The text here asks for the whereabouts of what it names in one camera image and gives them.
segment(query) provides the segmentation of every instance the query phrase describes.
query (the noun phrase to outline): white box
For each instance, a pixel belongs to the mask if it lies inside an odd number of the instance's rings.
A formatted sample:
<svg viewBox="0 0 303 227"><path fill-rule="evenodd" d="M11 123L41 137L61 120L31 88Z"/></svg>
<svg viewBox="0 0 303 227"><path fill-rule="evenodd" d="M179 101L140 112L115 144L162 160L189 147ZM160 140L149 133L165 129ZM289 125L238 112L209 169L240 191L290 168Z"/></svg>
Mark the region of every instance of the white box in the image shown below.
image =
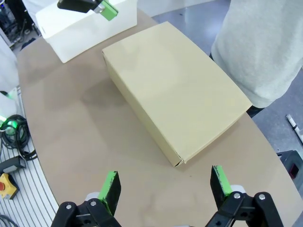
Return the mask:
<svg viewBox="0 0 303 227"><path fill-rule="evenodd" d="M110 0L119 11L111 21L90 10L79 13L57 7L57 2L37 12L43 38L63 63L98 43L137 25L137 0Z"/></svg>

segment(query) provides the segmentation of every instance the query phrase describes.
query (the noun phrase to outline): green light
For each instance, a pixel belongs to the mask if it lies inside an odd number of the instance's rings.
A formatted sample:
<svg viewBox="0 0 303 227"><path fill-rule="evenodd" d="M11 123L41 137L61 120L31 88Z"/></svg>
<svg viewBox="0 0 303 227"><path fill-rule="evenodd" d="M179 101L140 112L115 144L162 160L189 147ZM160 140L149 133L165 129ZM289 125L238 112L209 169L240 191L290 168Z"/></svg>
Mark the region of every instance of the green light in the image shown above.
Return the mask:
<svg viewBox="0 0 303 227"><path fill-rule="evenodd" d="M8 123L8 125L11 125L11 126L13 126L13 128L17 128L17 122L16 121L10 121L9 123Z"/></svg>
<svg viewBox="0 0 303 227"><path fill-rule="evenodd" d="M5 122L5 121L6 121L6 118L5 118L5 117L2 117L2 116L0 115L0 121Z"/></svg>

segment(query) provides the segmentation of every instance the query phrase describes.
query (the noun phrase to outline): screw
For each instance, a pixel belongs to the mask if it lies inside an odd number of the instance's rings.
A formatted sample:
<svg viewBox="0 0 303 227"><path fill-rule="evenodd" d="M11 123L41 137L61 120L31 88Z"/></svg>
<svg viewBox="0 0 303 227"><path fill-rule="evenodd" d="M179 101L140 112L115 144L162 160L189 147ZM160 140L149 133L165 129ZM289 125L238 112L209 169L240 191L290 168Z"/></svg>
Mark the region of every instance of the screw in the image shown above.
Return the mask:
<svg viewBox="0 0 303 227"><path fill-rule="evenodd" d="M263 195L263 194L259 195L259 199L260 200L264 200L265 199L265 195Z"/></svg>
<svg viewBox="0 0 303 227"><path fill-rule="evenodd" d="M236 194L233 195L233 197L234 197L235 199L239 199L241 196L240 196L239 193L236 193Z"/></svg>

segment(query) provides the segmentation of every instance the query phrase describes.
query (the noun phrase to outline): box lid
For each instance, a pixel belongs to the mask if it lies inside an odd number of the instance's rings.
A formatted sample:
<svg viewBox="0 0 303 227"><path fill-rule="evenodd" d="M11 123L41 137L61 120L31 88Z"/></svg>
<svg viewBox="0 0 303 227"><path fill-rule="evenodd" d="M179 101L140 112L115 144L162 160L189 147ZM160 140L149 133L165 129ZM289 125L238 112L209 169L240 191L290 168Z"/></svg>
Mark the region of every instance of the box lid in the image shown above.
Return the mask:
<svg viewBox="0 0 303 227"><path fill-rule="evenodd" d="M103 53L117 75L110 72L113 81L125 97L122 86L128 90L127 101L174 166L204 149L251 106L223 70L168 22Z"/></svg>

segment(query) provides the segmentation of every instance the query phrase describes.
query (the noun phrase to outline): table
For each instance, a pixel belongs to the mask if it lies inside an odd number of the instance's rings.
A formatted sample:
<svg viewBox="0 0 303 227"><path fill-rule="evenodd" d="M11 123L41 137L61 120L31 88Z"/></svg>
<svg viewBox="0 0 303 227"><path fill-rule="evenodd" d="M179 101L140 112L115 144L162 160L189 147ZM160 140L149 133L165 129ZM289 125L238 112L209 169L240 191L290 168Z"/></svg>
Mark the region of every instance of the table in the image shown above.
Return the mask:
<svg viewBox="0 0 303 227"><path fill-rule="evenodd" d="M108 76L102 49L153 25L138 11L138 26L66 64L42 38L19 54L29 128L57 202L81 204L101 189L108 171L118 170L122 192L115 217L124 227L204 226L216 211L211 166L223 165L230 183L243 185L249 195L271 193L285 226L291 226L302 200L247 114L177 168L136 118Z"/></svg>

